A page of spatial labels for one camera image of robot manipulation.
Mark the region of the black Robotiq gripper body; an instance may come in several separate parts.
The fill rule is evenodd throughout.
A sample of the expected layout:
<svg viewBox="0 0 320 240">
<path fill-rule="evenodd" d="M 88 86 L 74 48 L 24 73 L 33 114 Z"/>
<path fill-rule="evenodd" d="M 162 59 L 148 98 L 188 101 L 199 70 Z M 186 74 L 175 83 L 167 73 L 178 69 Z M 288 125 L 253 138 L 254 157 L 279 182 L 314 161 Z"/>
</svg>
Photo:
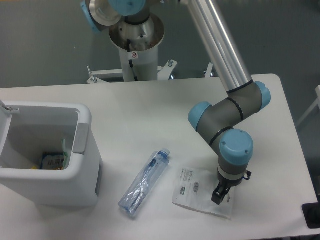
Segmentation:
<svg viewBox="0 0 320 240">
<path fill-rule="evenodd" d="M 229 179 L 225 176 L 222 175 L 222 170 L 221 171 L 217 171 L 217 178 L 219 180 L 219 184 L 218 184 L 218 191 L 219 192 L 223 192 L 223 191 L 229 191 L 229 189 L 231 187 L 236 187 L 238 185 L 240 185 L 240 183 L 243 181 L 243 180 L 250 180 L 252 176 L 252 172 L 251 171 L 248 171 L 248 170 L 245 170 L 244 173 L 240 174 L 240 177 L 235 177 L 235 179 Z"/>
</svg>

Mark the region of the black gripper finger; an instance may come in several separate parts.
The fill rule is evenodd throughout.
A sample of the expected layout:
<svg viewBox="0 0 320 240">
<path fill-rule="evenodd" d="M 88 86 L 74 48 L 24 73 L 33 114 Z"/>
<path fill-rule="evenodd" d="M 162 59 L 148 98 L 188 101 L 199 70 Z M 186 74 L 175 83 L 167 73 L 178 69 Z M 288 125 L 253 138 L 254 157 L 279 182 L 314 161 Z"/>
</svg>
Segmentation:
<svg viewBox="0 0 320 240">
<path fill-rule="evenodd" d="M 211 201 L 217 205 L 220 205 L 223 202 L 225 197 L 225 189 L 223 186 L 217 186 L 217 188 L 213 191 Z"/>
<path fill-rule="evenodd" d="M 231 204 L 234 197 L 234 189 L 231 188 L 228 193 L 225 194 L 222 203 L 223 204 Z"/>
</svg>

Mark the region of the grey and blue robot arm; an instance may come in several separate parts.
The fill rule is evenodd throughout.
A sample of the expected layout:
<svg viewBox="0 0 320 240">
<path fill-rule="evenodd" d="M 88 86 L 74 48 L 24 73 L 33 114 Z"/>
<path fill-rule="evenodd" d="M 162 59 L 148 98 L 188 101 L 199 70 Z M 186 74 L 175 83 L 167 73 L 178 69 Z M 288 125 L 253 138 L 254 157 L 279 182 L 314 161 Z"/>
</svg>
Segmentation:
<svg viewBox="0 0 320 240">
<path fill-rule="evenodd" d="M 94 32 L 108 31 L 118 48 L 123 80 L 160 79 L 157 52 L 164 38 L 164 24 L 151 12 L 153 0 L 83 0 L 80 7 Z M 196 132 L 218 155 L 218 185 L 212 201 L 221 204 L 230 189 L 251 176 L 247 170 L 253 140 L 236 125 L 265 108 L 271 101 L 265 84 L 254 81 L 214 0 L 186 0 L 205 49 L 227 98 L 211 105 L 201 102 L 188 114 Z"/>
</svg>

